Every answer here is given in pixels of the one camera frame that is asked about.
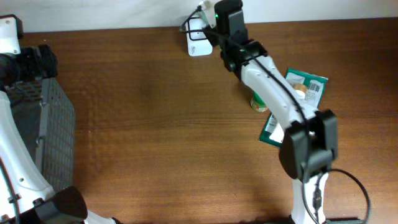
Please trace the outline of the white tube with tan cap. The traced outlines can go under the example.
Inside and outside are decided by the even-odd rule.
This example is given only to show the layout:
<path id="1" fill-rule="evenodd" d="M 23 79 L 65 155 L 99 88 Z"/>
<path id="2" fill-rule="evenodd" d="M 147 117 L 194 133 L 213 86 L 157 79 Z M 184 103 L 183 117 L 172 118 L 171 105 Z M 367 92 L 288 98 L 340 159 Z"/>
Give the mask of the white tube with tan cap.
<path id="1" fill-rule="evenodd" d="M 294 84 L 293 88 L 296 91 L 296 93 L 298 94 L 299 98 L 304 100 L 308 88 L 304 84 L 301 84 L 301 83 Z M 277 126 L 275 127 L 274 131 L 270 135 L 270 139 L 275 142 L 281 143 L 283 138 L 284 138 L 284 130 L 282 129 L 280 123 L 277 123 Z"/>

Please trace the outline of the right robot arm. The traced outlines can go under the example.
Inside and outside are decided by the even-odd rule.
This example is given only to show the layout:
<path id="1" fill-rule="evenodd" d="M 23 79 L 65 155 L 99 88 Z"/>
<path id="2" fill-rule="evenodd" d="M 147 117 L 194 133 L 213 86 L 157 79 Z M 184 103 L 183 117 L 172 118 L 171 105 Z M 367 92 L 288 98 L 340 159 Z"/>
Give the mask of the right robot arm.
<path id="1" fill-rule="evenodd" d="M 294 183 L 292 222 L 325 222 L 317 197 L 338 155 L 336 116 L 299 97 L 263 45 L 248 37 L 242 1 L 219 1 L 213 8 L 216 26 L 205 33 L 217 37 L 226 69 L 261 98 L 284 132 L 279 160 Z"/>

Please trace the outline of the green 3M wipes package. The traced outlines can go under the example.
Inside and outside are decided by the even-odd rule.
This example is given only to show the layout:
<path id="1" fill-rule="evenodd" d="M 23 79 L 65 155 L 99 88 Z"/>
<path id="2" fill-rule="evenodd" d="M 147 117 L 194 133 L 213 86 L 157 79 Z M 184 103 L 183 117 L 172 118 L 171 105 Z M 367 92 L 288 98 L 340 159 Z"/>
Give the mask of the green 3M wipes package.
<path id="1" fill-rule="evenodd" d="M 285 79 L 292 86 L 296 83 L 304 84 L 308 88 L 305 95 L 305 100 L 310 105 L 318 107 L 324 94 L 325 85 L 328 81 L 328 78 L 289 68 L 286 72 Z M 277 126 L 277 123 L 278 121 L 271 113 L 262 129 L 259 140 L 264 143 L 280 147 L 281 143 L 275 142 L 270 139 L 270 135 Z"/>

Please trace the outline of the green lid glass jar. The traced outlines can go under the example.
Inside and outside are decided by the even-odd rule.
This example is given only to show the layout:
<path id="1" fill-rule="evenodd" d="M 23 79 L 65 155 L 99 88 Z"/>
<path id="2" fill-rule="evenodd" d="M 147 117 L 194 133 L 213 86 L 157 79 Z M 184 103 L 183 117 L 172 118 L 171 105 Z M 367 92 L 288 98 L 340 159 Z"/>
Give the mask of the green lid glass jar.
<path id="1" fill-rule="evenodd" d="M 251 108 L 257 112 L 263 113 L 268 110 L 267 105 L 262 101 L 257 93 L 254 93 L 251 98 Z"/>

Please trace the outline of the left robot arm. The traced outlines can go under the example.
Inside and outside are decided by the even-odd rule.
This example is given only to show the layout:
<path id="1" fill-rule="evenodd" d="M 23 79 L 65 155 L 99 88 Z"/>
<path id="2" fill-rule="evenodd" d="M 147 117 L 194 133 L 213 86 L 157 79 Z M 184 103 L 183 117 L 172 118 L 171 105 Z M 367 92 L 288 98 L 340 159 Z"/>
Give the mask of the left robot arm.
<path id="1" fill-rule="evenodd" d="M 110 223 L 73 185 L 75 110 L 48 45 L 21 47 L 22 21 L 1 17 L 1 222 Z"/>

